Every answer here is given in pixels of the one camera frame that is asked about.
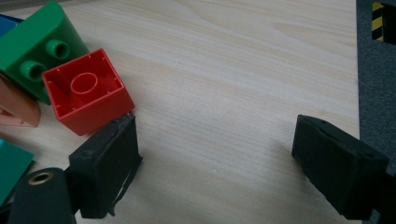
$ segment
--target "light wood surface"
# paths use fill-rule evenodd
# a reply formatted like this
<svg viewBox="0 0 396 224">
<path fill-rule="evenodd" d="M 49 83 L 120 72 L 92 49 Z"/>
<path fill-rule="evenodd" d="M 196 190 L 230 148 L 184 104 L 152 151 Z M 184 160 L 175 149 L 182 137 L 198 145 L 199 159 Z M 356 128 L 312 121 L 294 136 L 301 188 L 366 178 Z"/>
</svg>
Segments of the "light wood surface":
<svg viewBox="0 0 396 224">
<path fill-rule="evenodd" d="M 359 223 L 340 217 L 290 155 L 298 114 L 359 134 L 355 1 L 62 5 L 127 86 L 144 157 L 116 216 L 78 223 Z M 40 167 L 66 168 L 87 136 L 40 106 L 37 128 L 3 126 L 0 137 Z"/>
</svg>

